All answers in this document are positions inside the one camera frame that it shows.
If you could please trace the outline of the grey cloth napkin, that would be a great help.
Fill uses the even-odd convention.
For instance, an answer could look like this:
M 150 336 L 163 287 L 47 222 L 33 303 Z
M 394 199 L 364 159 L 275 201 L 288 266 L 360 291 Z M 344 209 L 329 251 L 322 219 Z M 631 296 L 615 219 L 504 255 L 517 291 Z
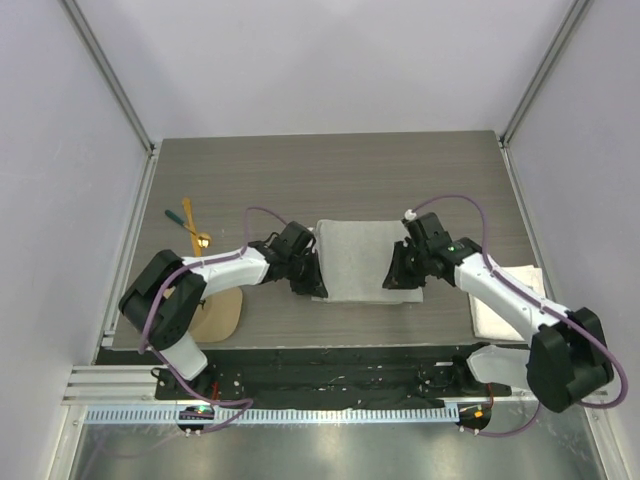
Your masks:
M 383 287 L 394 244 L 404 239 L 400 221 L 336 221 L 323 219 L 314 229 L 325 303 L 421 303 L 421 288 Z

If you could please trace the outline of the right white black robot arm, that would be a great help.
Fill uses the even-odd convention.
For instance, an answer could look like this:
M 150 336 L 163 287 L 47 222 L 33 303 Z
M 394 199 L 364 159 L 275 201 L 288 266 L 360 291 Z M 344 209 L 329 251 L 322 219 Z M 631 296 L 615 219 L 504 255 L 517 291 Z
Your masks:
M 515 349 L 489 344 L 475 350 L 451 371 L 460 393 L 472 395 L 498 383 L 527 389 L 548 410 L 561 413 L 613 380 L 613 362 L 593 312 L 570 311 L 535 294 L 470 239 L 435 246 L 411 239 L 396 242 L 384 288 L 423 287 L 429 277 L 484 303 L 527 345 Z

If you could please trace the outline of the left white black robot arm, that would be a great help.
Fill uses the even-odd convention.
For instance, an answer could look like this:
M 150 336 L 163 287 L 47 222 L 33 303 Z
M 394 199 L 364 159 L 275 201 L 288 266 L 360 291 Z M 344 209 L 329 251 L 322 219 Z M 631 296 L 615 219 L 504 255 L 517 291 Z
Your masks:
M 157 253 L 119 301 L 120 313 L 140 334 L 138 351 L 152 351 L 190 398 L 205 397 L 215 374 L 190 325 L 201 302 L 236 287 L 287 280 L 293 293 L 328 296 L 311 240 L 295 247 L 279 239 L 253 241 L 206 257 Z

